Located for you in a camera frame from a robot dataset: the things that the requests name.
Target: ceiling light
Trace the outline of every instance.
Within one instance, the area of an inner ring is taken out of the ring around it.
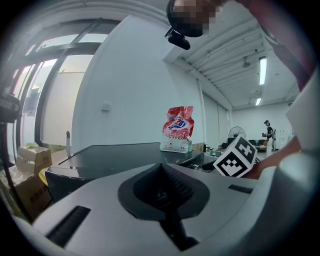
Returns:
[[[258,98],[257,100],[256,100],[256,106],[258,106],[259,104],[260,104],[260,102],[261,102],[261,98]]]
[[[260,85],[264,85],[266,82],[266,76],[267,76],[267,57],[261,57],[259,58],[260,61]]]

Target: yellow object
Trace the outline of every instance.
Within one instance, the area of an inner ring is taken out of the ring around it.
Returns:
[[[43,182],[43,184],[45,184],[47,187],[48,187],[48,182],[47,182],[47,179],[46,179],[46,170],[48,170],[48,168],[44,168],[42,169],[41,171],[39,171],[39,178],[40,180]]]

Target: person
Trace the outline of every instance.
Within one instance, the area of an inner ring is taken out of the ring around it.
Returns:
[[[275,130],[272,129],[272,127],[270,126],[269,120],[266,120],[264,124],[266,126],[266,138],[268,141],[272,139],[272,150],[274,152],[275,151]]]
[[[209,24],[211,18],[223,10],[232,0],[175,0],[173,11],[183,22]],[[259,22],[266,40],[276,56],[295,76],[300,91],[314,73],[317,59],[306,36],[294,25],[290,17],[270,0],[235,0],[247,8]],[[301,150],[295,136],[277,153],[255,164],[243,178],[259,179],[262,171],[278,166],[285,157]]]

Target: plastic bag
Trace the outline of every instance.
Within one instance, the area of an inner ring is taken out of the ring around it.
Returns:
[[[191,118],[193,106],[178,106],[170,108],[167,122],[162,129],[160,150],[187,153],[191,147],[190,137],[195,121]]]

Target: cardboard box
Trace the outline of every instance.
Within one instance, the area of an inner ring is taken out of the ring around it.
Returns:
[[[9,168],[15,189],[32,220],[50,203],[48,188],[40,180],[41,169],[52,165],[50,149],[19,147],[16,165]],[[9,191],[7,177],[0,172],[0,182]]]

